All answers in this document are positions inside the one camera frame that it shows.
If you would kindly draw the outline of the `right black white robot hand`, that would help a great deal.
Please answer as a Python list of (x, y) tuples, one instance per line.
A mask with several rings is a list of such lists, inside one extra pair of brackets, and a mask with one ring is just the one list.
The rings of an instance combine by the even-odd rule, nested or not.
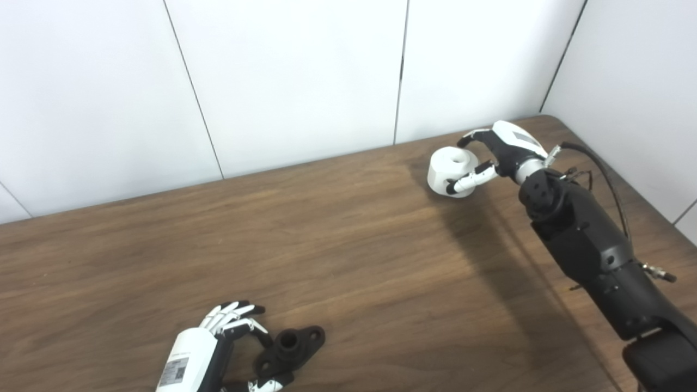
[(445, 187), (448, 196), (464, 195), (497, 177), (508, 177), (521, 185), (533, 173), (547, 167), (547, 151), (529, 132), (512, 122), (496, 121), (490, 128), (470, 131), (456, 146), (465, 149), (471, 142), (485, 144), (494, 159), (479, 164), (459, 179), (448, 180)]

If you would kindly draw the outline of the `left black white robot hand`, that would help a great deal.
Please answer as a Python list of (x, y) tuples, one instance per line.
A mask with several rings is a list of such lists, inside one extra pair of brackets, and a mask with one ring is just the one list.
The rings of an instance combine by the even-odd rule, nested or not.
[(251, 302), (227, 301), (212, 308), (197, 327), (177, 335), (168, 355), (157, 391), (279, 391), (291, 384), (292, 372), (258, 377), (246, 382), (225, 382), (234, 343), (253, 335), (264, 348), (272, 338), (254, 315), (264, 306)]

